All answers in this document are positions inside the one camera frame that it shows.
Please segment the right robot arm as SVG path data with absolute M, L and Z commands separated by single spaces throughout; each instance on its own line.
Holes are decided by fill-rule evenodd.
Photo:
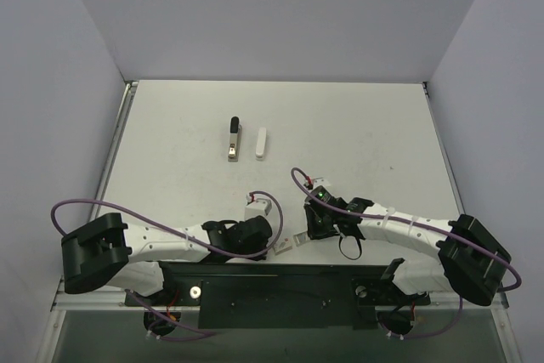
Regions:
M 380 280 L 380 293 L 390 303 L 424 292 L 454 292 L 488 306 L 511 262 L 504 246 L 467 214 L 455 220 L 419 218 L 360 197 L 345 201 L 322 185 L 309 192 L 303 208 L 313 240 L 383 241 L 425 255 L 423 261 L 402 262 Z

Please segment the staple box with red dot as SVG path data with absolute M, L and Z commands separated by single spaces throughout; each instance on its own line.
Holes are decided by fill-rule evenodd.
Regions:
M 273 247 L 273 251 L 275 255 L 280 255 L 284 252 L 292 250 L 292 248 L 293 248 L 292 241 L 286 237 L 286 238 L 279 239 L 275 243 Z

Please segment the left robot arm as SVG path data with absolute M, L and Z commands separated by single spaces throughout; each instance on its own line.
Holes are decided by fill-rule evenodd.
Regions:
M 261 215 L 233 224 L 208 221 L 171 234 L 125 223 L 120 213 L 107 213 L 62 238 L 65 292 L 117 286 L 163 305 L 173 299 L 175 285 L 162 262 L 223 264 L 246 255 L 259 260 L 272 235 Z

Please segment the staple box tray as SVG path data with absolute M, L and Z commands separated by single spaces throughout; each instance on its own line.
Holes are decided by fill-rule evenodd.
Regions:
M 293 240 L 297 247 L 300 247 L 304 244 L 306 244 L 309 241 L 309 236 L 306 231 L 297 233 L 293 236 Z

